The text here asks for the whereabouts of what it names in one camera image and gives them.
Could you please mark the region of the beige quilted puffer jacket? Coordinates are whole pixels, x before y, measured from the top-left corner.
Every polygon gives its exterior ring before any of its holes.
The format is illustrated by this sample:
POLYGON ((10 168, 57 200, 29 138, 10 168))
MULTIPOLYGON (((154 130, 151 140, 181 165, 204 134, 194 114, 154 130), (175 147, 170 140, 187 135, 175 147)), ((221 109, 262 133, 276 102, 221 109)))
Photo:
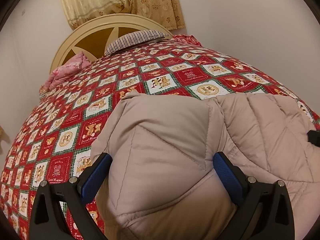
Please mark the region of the beige quilted puffer jacket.
POLYGON ((128 93, 91 146, 92 160, 113 159, 96 196, 106 237, 216 239, 236 210, 213 168, 221 151, 247 176, 285 182, 303 239, 319 217, 313 129, 289 96, 128 93))

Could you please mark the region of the red teddy bear bedspread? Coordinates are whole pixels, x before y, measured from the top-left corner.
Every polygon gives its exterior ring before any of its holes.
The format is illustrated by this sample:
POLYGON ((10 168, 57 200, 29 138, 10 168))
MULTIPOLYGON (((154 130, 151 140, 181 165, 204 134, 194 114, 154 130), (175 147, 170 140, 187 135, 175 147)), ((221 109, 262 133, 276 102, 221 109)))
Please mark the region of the red teddy bear bedspread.
POLYGON ((176 40, 101 57, 43 96, 8 152, 1 174, 1 209, 19 239, 41 180, 60 183, 90 165, 90 146, 129 92, 207 99, 229 93, 294 97, 257 68, 218 51, 176 40))

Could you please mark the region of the red cloth at bedside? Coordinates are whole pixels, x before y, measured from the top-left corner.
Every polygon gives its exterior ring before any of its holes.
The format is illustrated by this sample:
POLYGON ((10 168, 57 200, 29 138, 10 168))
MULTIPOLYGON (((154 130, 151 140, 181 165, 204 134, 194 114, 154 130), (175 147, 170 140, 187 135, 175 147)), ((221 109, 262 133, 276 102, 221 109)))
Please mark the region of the red cloth at bedside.
POLYGON ((193 35, 178 34, 172 37, 173 41, 183 44, 191 44, 195 46, 202 46, 202 44, 193 35))

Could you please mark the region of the pink folded blanket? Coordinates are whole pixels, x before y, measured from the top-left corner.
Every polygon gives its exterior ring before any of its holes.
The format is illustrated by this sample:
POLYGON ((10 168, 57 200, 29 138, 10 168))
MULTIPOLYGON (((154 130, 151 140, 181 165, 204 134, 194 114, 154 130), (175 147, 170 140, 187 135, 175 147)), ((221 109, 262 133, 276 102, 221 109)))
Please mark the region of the pink folded blanket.
POLYGON ((43 90, 47 92, 54 89, 90 65, 91 62, 84 53, 74 55, 65 64, 57 67, 50 73, 48 79, 42 86, 43 90))

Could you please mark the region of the cream arched wooden headboard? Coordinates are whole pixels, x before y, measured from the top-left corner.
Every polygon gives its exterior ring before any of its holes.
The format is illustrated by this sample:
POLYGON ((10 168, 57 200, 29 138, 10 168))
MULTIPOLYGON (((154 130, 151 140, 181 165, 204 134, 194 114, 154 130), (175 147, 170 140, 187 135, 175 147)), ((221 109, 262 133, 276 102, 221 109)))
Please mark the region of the cream arched wooden headboard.
POLYGON ((146 29, 161 31, 172 38, 172 33, 161 24, 139 15, 111 14, 92 19, 76 28, 65 39, 53 58, 50 71, 65 64, 78 53, 84 53, 91 62, 96 61, 114 40, 146 29))

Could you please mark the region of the striped pillow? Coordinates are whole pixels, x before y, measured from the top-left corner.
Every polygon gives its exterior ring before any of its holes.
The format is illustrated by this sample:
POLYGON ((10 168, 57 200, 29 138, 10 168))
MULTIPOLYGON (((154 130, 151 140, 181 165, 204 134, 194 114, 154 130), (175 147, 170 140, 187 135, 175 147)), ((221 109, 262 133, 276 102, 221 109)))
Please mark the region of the striped pillow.
POLYGON ((158 30, 139 30, 132 33, 125 34, 118 39, 111 42, 104 52, 105 56, 130 49, 145 43, 153 41, 161 41, 168 38, 169 35, 158 30))

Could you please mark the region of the window right gold curtain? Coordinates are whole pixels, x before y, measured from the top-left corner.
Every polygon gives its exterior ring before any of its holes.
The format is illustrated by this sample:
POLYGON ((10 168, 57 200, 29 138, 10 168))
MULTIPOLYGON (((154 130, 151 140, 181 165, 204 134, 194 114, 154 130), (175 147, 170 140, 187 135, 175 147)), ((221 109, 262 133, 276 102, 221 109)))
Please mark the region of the window right gold curtain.
POLYGON ((168 30, 185 28, 179 0, 123 0, 124 12, 149 18, 168 30))

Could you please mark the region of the left wall gold curtain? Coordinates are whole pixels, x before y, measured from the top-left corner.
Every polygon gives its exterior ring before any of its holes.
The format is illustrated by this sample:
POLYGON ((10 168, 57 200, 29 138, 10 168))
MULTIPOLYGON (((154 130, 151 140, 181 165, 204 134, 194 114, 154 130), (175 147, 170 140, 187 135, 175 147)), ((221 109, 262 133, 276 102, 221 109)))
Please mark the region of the left wall gold curtain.
POLYGON ((9 136, 1 126, 0 126, 0 140, 1 142, 6 142, 7 144, 10 142, 9 136))

